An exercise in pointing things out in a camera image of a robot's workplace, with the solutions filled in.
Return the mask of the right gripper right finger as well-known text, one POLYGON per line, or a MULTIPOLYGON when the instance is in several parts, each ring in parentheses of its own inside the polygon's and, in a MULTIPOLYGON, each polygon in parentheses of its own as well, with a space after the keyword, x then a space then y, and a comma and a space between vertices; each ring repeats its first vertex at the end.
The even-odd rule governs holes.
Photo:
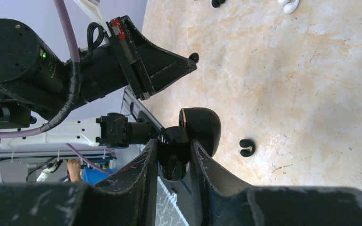
POLYGON ((362 226, 362 191, 335 186, 253 186, 191 142, 197 226, 362 226))

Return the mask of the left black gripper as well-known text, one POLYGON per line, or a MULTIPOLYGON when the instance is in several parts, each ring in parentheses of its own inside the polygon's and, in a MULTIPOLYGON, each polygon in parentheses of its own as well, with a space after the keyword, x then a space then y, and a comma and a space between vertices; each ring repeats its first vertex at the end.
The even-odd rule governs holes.
POLYGON ((197 69, 197 59, 177 55, 149 41, 131 23, 129 32, 125 19, 108 21, 111 50, 137 99, 147 100, 197 69))

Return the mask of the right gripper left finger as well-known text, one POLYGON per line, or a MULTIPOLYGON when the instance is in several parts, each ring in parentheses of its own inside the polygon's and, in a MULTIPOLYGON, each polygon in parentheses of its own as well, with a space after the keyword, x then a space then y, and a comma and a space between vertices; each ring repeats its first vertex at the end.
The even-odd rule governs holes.
POLYGON ((153 226, 157 140, 116 173, 92 186, 0 184, 0 226, 153 226))

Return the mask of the black earbud charging case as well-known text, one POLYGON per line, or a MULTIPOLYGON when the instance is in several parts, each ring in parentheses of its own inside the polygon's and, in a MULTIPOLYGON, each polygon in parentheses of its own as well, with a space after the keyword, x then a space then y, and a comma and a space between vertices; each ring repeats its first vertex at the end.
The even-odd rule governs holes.
POLYGON ((179 124, 165 128, 158 135, 158 166, 161 176, 169 182, 182 180, 191 159, 191 145, 197 140, 209 156, 217 151, 221 121, 209 108, 182 108, 179 124))

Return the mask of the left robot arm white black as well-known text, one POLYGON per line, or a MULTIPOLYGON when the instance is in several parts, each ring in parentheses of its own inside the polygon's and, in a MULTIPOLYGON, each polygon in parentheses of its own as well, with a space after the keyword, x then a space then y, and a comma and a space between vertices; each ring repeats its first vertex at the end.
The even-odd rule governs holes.
POLYGON ((182 57, 150 42, 128 16, 87 27, 80 61, 61 61, 29 26, 0 18, 0 144, 10 130, 27 139, 31 125, 65 118, 123 87, 145 100, 193 72, 199 54, 182 57))

